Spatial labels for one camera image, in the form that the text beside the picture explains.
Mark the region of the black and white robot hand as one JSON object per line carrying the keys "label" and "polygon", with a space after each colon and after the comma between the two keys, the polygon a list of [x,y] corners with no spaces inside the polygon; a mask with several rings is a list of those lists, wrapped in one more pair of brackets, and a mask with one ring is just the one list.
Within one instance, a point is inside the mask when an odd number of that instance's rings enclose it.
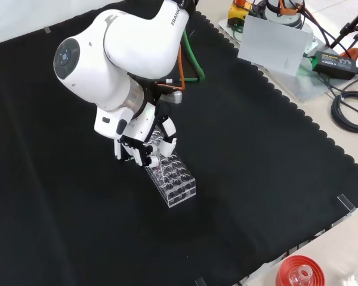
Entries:
{"label": "black and white robot hand", "polygon": [[126,126],[120,139],[114,140],[115,157],[133,159],[141,167],[156,167],[161,156],[169,157],[177,143],[177,130],[167,103],[147,103],[142,113]]}

